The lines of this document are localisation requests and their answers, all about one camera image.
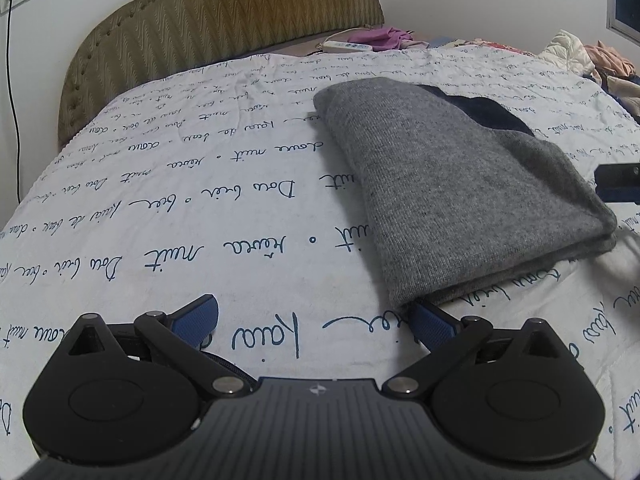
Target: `folded gray sweater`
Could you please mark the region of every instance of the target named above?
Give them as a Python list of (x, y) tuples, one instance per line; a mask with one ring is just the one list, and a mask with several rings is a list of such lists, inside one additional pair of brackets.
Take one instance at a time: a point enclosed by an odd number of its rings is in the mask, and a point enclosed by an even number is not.
[(362, 185), (393, 306), (610, 251), (616, 217), (555, 144), (374, 78), (314, 97)]

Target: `bedsheet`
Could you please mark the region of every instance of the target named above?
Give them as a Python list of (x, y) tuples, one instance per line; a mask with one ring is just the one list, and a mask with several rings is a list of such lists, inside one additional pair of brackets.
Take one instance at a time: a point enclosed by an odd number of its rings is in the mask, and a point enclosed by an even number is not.
[[(0, 478), (36, 460), (22, 403), (83, 312), (131, 322), (212, 293), (220, 320), (203, 346), (255, 377), (380, 382), (424, 354), (388, 309), (358, 183), (312, 102), (325, 86), (372, 76), (492, 98), (592, 184), (599, 163), (638, 160), (640, 128), (596, 84), (485, 46), (266, 54), (126, 92), (0, 232)], [(592, 460), (628, 479), (640, 470), (640, 207), (612, 208), (611, 253), (443, 307), (505, 328), (548, 319), (606, 405)]]

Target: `power cord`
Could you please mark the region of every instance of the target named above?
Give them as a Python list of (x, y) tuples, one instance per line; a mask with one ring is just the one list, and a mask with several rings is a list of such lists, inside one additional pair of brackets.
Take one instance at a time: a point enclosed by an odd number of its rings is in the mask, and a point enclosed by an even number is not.
[(14, 0), (9, 0), (9, 13), (6, 18), (6, 85), (9, 90), (9, 101), (11, 102), (11, 111), (14, 114), (15, 138), (18, 144), (18, 154), (15, 168), (15, 193), (20, 203), (20, 130), (18, 129), (18, 117), (15, 115), (14, 95), (11, 92), (11, 76), (9, 75), (9, 31), (11, 30), (11, 9)]

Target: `upholstered headboard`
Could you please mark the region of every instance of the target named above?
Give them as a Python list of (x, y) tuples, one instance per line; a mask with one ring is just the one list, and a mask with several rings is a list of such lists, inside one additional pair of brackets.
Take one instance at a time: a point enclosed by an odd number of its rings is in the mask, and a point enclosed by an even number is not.
[(62, 90), (63, 147), (117, 95), (329, 30), (383, 23), (378, 0), (133, 0), (82, 42)]

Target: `bed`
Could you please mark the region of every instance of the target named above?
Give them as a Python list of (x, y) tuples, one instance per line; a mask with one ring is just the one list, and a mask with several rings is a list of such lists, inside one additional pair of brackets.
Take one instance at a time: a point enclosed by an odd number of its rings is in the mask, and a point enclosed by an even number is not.
[[(350, 7), (355, 1), (361, 5)], [(467, 45), (224, 60), (375, 24), (382, 20), (377, 0), (344, 0), (347, 19), (309, 27), (301, 20), (227, 50), (183, 48), (206, 43), (191, 36), (182, 46), (167, 40), (166, 56), (145, 50), (145, 27), (162, 16), (153, 3), (119, 9), (82, 44), (61, 100), (64, 147), (0, 232), (5, 479), (36, 460), (22, 402), (83, 312), (131, 322), (214, 294), (220, 321), (203, 348), (255, 377), (381, 382), (424, 355), (388, 306), (358, 183), (313, 106), (319, 89), (386, 76), (489, 97), (561, 146), (591, 183), (598, 164), (638, 160), (640, 128), (610, 96), (515, 52)], [(135, 18), (133, 9), (147, 14)], [(109, 57), (116, 46), (121, 57)], [(181, 48), (191, 54), (171, 54)], [(628, 479), (640, 470), (640, 207), (613, 209), (612, 252), (558, 262), (442, 307), (498, 327), (547, 319), (607, 409), (592, 460)]]

